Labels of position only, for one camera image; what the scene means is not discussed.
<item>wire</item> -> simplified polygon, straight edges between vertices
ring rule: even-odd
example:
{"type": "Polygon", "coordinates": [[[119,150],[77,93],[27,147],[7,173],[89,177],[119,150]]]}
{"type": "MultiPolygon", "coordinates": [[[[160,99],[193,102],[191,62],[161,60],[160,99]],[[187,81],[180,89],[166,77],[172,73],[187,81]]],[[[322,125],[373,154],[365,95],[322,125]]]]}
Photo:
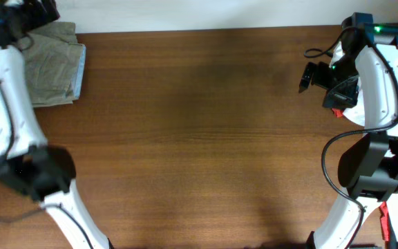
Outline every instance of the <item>wire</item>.
{"type": "MultiPolygon", "coordinates": [[[[304,53],[304,56],[307,57],[307,58],[315,58],[315,57],[319,57],[319,56],[322,56],[322,55],[326,54],[329,50],[331,50],[332,48],[334,48],[334,47],[336,46],[337,42],[339,42],[340,38],[342,38],[343,34],[344,34],[347,30],[358,30],[359,32],[361,32],[361,30],[358,29],[358,28],[356,28],[356,27],[348,27],[348,28],[346,28],[346,29],[344,29],[344,30],[342,31],[342,33],[339,35],[339,37],[337,38],[337,40],[333,43],[333,45],[331,45],[331,47],[330,47],[329,49],[327,49],[327,50],[325,50],[325,51],[323,51],[323,52],[321,52],[321,53],[319,53],[319,54],[317,54],[317,55],[311,55],[311,56],[306,55],[306,52],[309,51],[309,50],[307,50],[307,51],[304,53]]],[[[344,138],[344,137],[346,137],[346,136],[351,136],[351,135],[356,135],[356,134],[387,131],[387,130],[389,130],[389,129],[395,127],[395,126],[398,124],[398,82],[397,82],[397,78],[395,77],[395,74],[394,74],[394,69],[393,69],[393,68],[391,67],[391,65],[389,65],[389,63],[386,61],[385,57],[381,54],[381,52],[380,52],[379,49],[376,47],[376,45],[375,45],[374,43],[372,43],[372,42],[369,40],[368,36],[364,35],[364,37],[366,38],[366,40],[367,40],[367,42],[368,42],[368,45],[374,50],[374,52],[377,54],[377,56],[378,56],[379,59],[382,61],[382,63],[385,65],[386,69],[388,70],[388,72],[389,72],[389,74],[390,74],[390,78],[391,78],[392,83],[394,84],[395,93],[396,93],[396,99],[397,99],[397,116],[396,116],[396,118],[392,121],[391,124],[389,124],[389,125],[387,125],[387,126],[385,126],[385,127],[372,128],[372,129],[362,129],[362,130],[348,131],[348,132],[345,132],[345,133],[341,133],[341,134],[339,134],[339,135],[337,135],[337,136],[331,138],[331,139],[326,143],[325,147],[323,148],[322,155],[321,155],[321,166],[322,166],[323,175],[324,175],[326,181],[327,181],[328,184],[331,186],[331,188],[334,189],[334,191],[336,191],[338,194],[340,194],[340,196],[342,196],[343,198],[345,198],[345,199],[347,199],[347,200],[349,200],[349,201],[352,201],[353,203],[356,203],[357,206],[358,206],[359,209],[360,209],[359,223],[357,224],[357,227],[356,227],[354,233],[352,234],[351,239],[349,240],[349,242],[348,242],[347,246],[345,247],[345,249],[348,249],[348,248],[351,246],[352,242],[354,241],[355,237],[357,236],[357,233],[359,232],[359,230],[360,230],[360,228],[361,228],[361,225],[362,225],[362,222],[363,222],[363,219],[364,219],[366,210],[365,210],[364,206],[363,206],[360,202],[358,202],[358,200],[355,200],[355,199],[349,197],[347,194],[343,193],[343,192],[331,181],[331,178],[330,178],[330,176],[328,175],[328,172],[327,172],[327,169],[326,169],[326,164],[325,164],[325,157],[326,157],[328,148],[330,147],[330,145],[331,145],[332,143],[334,143],[335,141],[337,141],[337,140],[340,139],[340,138],[344,138]]]]}
{"type": "Polygon", "coordinates": [[[84,238],[87,241],[88,247],[90,249],[93,249],[93,245],[92,245],[90,239],[88,238],[86,231],[76,221],[75,217],[73,217],[69,211],[67,211],[66,209],[64,209],[62,207],[62,204],[59,204],[59,205],[58,204],[47,204],[47,205],[42,206],[41,208],[37,208],[35,210],[31,210],[31,211],[28,211],[28,212],[25,212],[23,214],[13,216],[13,217],[7,217],[7,216],[0,215],[0,222],[10,224],[10,223],[14,223],[17,221],[22,221],[22,220],[32,217],[36,214],[42,213],[43,211],[48,210],[49,208],[56,208],[58,210],[61,210],[70,220],[72,220],[72,222],[79,228],[81,233],[84,235],[84,238]]]}
{"type": "MultiPolygon", "coordinates": [[[[7,97],[6,97],[6,95],[4,94],[4,91],[1,88],[1,83],[2,82],[0,81],[1,97],[3,98],[3,102],[4,102],[4,105],[6,106],[6,110],[8,110],[7,97]]],[[[6,151],[0,155],[0,161],[7,160],[8,153],[12,149],[13,144],[15,143],[15,128],[13,127],[13,118],[12,118],[12,115],[10,114],[9,111],[7,111],[7,115],[8,115],[8,119],[9,119],[9,125],[10,125],[10,138],[9,138],[9,144],[7,146],[6,151]]]]}
{"type": "Polygon", "coordinates": [[[21,52],[23,52],[25,50],[28,50],[28,49],[31,49],[33,47],[33,45],[35,45],[35,41],[34,41],[33,37],[29,33],[25,33],[24,35],[30,41],[30,43],[25,48],[18,48],[21,52]]]}
{"type": "MultiPolygon", "coordinates": [[[[8,110],[8,101],[4,95],[4,92],[1,89],[1,81],[0,81],[0,92],[1,92],[1,96],[3,98],[4,104],[6,106],[6,109],[8,110]]],[[[2,153],[2,155],[0,156],[0,163],[4,162],[5,160],[7,160],[8,157],[8,152],[11,150],[13,143],[15,141],[15,131],[14,131],[14,127],[13,127],[13,121],[12,121],[12,116],[10,115],[10,112],[8,111],[8,117],[9,117],[9,122],[10,122],[10,130],[11,130],[11,134],[10,134],[10,142],[8,145],[7,150],[2,153]]],[[[0,222],[2,223],[14,223],[17,221],[21,221],[24,220],[28,217],[31,217],[33,215],[39,214],[40,212],[43,212],[45,210],[47,210],[48,208],[57,208],[59,210],[61,210],[64,214],[66,214],[66,216],[73,221],[73,223],[79,228],[79,230],[81,231],[81,233],[84,235],[85,240],[87,241],[87,244],[89,246],[90,249],[93,249],[93,245],[90,241],[90,239],[88,238],[88,235],[86,233],[86,231],[83,229],[83,227],[76,221],[76,219],[70,214],[70,212],[68,212],[67,210],[65,210],[62,207],[62,204],[49,204],[49,205],[45,205],[41,208],[38,208],[36,210],[31,210],[28,212],[25,212],[23,214],[20,214],[18,216],[14,216],[14,217],[6,217],[6,216],[0,216],[0,222]]]]}
{"type": "Polygon", "coordinates": [[[327,50],[322,51],[319,48],[310,48],[310,49],[307,49],[303,53],[303,56],[305,56],[306,58],[310,58],[310,59],[317,58],[317,57],[320,57],[322,55],[328,55],[328,56],[332,57],[332,53],[330,53],[330,51],[337,45],[337,42],[339,42],[339,40],[342,38],[343,34],[345,34],[346,32],[348,32],[350,30],[359,30],[359,29],[356,28],[356,27],[347,27],[344,30],[342,30],[342,33],[340,33],[340,35],[337,37],[336,41],[327,50]],[[315,54],[315,55],[308,55],[308,52],[313,52],[313,51],[320,52],[320,53],[315,54]]]}

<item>white wall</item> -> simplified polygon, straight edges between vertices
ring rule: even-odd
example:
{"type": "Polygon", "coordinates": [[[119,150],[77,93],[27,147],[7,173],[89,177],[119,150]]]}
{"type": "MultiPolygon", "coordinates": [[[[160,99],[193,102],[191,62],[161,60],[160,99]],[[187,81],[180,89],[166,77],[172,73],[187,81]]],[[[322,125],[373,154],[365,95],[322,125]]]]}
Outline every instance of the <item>white wall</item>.
{"type": "Polygon", "coordinates": [[[57,0],[78,33],[340,24],[353,12],[398,22],[398,0],[57,0]]]}

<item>wood grain surface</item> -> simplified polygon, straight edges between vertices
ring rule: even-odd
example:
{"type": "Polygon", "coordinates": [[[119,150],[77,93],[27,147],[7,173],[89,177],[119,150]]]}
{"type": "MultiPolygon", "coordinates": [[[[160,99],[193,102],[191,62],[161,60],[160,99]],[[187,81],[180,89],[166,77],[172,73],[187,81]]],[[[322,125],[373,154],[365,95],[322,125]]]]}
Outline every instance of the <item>wood grain surface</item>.
{"type": "MultiPolygon", "coordinates": [[[[303,243],[337,196],[322,175],[321,150],[358,128],[321,107],[323,89],[297,93],[303,51],[327,48],[339,32],[79,35],[87,46],[80,100],[35,111],[50,144],[73,155],[81,197],[116,248],[303,243]]],[[[336,182],[340,155],[359,137],[330,149],[336,182]]],[[[0,184],[0,214],[35,207],[0,184]]],[[[357,243],[383,245],[378,212],[357,243]]],[[[70,244],[38,214],[0,223],[0,248],[70,244]]]]}

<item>red part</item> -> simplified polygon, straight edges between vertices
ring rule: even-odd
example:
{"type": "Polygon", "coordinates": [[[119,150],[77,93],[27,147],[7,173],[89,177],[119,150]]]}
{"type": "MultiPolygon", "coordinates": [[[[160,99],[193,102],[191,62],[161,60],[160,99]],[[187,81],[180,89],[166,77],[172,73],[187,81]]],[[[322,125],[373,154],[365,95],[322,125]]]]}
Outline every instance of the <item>red part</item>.
{"type": "Polygon", "coordinates": [[[383,234],[383,240],[386,242],[390,241],[390,213],[388,211],[388,206],[386,205],[386,201],[384,201],[380,205],[380,212],[381,212],[381,217],[380,217],[380,225],[381,225],[381,231],[383,234]]]}
{"type": "Polygon", "coordinates": [[[343,117],[343,111],[339,110],[339,109],[335,109],[335,108],[331,108],[332,112],[334,112],[335,116],[338,118],[342,118],[343,117]]]}

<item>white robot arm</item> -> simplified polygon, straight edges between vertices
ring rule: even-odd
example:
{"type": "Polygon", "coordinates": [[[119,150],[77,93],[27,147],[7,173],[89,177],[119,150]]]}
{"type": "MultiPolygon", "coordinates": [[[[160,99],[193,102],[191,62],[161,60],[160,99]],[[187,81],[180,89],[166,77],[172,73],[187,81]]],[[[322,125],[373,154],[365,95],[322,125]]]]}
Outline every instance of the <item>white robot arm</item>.
{"type": "MultiPolygon", "coordinates": [[[[39,3],[24,2],[29,6],[39,3]]],[[[72,247],[110,249],[113,246],[97,228],[78,194],[70,154],[63,148],[48,146],[38,125],[27,92],[23,55],[10,44],[17,38],[7,35],[7,31],[13,34],[16,30],[2,18],[34,22],[27,26],[36,28],[59,16],[57,12],[44,12],[46,3],[51,2],[43,0],[39,11],[0,4],[0,181],[39,201],[72,247]]]]}
{"type": "Polygon", "coordinates": [[[398,27],[376,25],[372,15],[354,13],[342,28],[331,65],[309,63],[299,92],[312,80],[327,89],[324,107],[344,109],[355,106],[358,86],[363,89],[365,129],[333,138],[325,146],[323,168],[331,142],[354,133],[364,136],[339,162],[341,190],[324,169],[339,196],[328,218],[310,235],[308,248],[349,248],[371,212],[398,193],[398,27]]]}

